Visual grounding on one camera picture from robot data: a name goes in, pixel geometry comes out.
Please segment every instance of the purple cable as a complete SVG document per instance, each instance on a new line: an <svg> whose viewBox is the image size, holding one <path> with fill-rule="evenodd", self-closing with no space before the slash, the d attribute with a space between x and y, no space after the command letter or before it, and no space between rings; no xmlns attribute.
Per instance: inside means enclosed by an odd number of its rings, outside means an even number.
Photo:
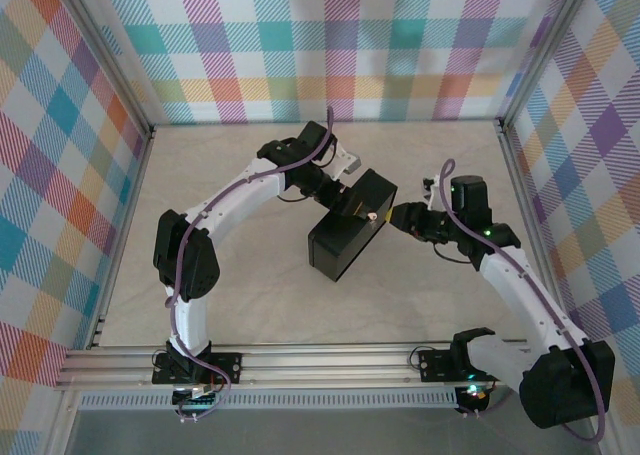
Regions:
<svg viewBox="0 0 640 455"><path fill-rule="evenodd" d="M203 214L209 213L211 210L213 210L213 207L215 207L218 203L220 203L222 199L224 199L227 195L229 195L238 187L241 187L246 183L251 183L253 180L267 177L269 175L274 175L276 173L284 173L287 170L292 170L294 168L298 168L304 165L305 163L309 163L322 151L324 146L327 144L327 142L331 138L332 131L333 131L333 108L329 106L327 107L327 132L325 133L324 138L322 139L322 142L320 143L320 145L318 145L318 147L313 152L311 152L305 158L298 160L297 162L291 163L289 165L285 165L284 167L277 167L272 170L267 170L266 172L254 173L252 175L249 175L249 177L247 178L243 178L235 181L234 183L229 185L227 188L222 190L218 195L216 195L204 207L204 209L202 209L202 211L200 211L198 215L196 215L196 217L193 219L191 224L187 227L187 230L184 232L184 235L182 236L182 239L180 240L180 245L178 247L178 257L176 260L176 281L174 284L173 295L171 297L168 297L167 300L165 301L165 307L171 308L171 315L170 315L171 331L175 335L176 343L178 344L178 346L180 347L184 355L192 362L197 363L201 367L204 367L207 370L210 370L211 372L214 372L220 375L225 381L226 389L224 394L221 395L220 398L218 398L217 402L211 408L205 410L199 415L194 414L191 419L186 418L182 413L182 409L178 407L178 413L182 417L183 421L193 420L194 422L197 422L198 420L203 419L207 415L210 415L214 410L216 410L216 408L218 408L220 403L222 403L222 401L229 396L229 392L231 392L231 380L229 379L229 376L220 368L214 365L210 365L200 360L199 358L196 358L191 353L191 351L186 347L186 345L180 338L180 334L178 333L178 324L176 320L176 305L178 303L178 297L180 296L180 285L182 283L182 265L184 262L184 251L185 251L185 248L187 247L187 241L189 240L189 236L191 235L195 227L198 225L198 223L200 223L200 221L204 218Z"/></svg>
<svg viewBox="0 0 640 455"><path fill-rule="evenodd" d="M484 237L478 235L477 233L471 231L471 229L469 229L467 226L465 226L465 224L462 223L458 219L458 217L456 217L455 213L453 213L453 209L451 208L451 206L449 205L449 202L447 201L446 193L445 193L445 190L444 190L444 181L445 181L446 178L449 177L449 175L451 175L453 173L455 168L456 168L456 162L455 162L455 160L450 158L449 160L447 160L444 163L444 165L442 166L442 169L440 170L440 187L439 187L440 188L440 198L442 199L442 204L444 205L444 208L445 208L447 214L449 215L449 217L451 218L453 223L455 223L460 230L462 230L464 233L466 233L470 237L475 238L479 242L485 244L487 247L491 248L495 253L499 254L507 262L509 262L511 264L511 266L513 268L515 268L518 271L518 273L520 273L522 275L522 277L527 281L529 286L535 292L536 296L540 300L540 303L542 303L542 305L544 306L544 308L547 311L547 313L549 314L549 316L553 319L553 322L556 324L558 329L564 334L565 338L569 342L569 345L571 345L571 348L576 352L576 355L578 356L578 359L580 360L580 363L582 364L582 366L584 367L585 371L587 372L587 378L589 379L589 383L591 384L591 389L593 390L593 394L594 394L594 396L596 398L596 406L597 406L597 409L598 409L598 430L596 431L596 434L595 434L594 437L588 438L588 437L583 437L582 435L574 432L567 425L563 425L563 427L571 435L573 435L574 437L576 437L579 440L582 440L583 442L587 442L589 444L599 443L602 440L602 438L604 437L604 430L605 430L605 418L604 418L604 415L605 415L605 409L604 409L604 400L602 399L602 393L600 392L600 387L598 386L598 381L596 380L596 375L595 375L595 373L593 373L593 369L591 368L591 365L589 365L589 362L587 361L587 358L582 353L582 350L580 350L580 347L578 347L578 343L575 341L573 336L567 331L567 327L565 327L565 325L562 323L562 320L560 319L560 317L553 310L553 308L551 307L551 305L547 301L546 297L544 296L544 294L542 293L542 291L540 290L540 288L538 287L536 282L527 273L527 271L512 256L510 256L507 252L505 252L502 248L498 247L495 243L491 242L490 240L487 240L486 238L484 238Z"/></svg>

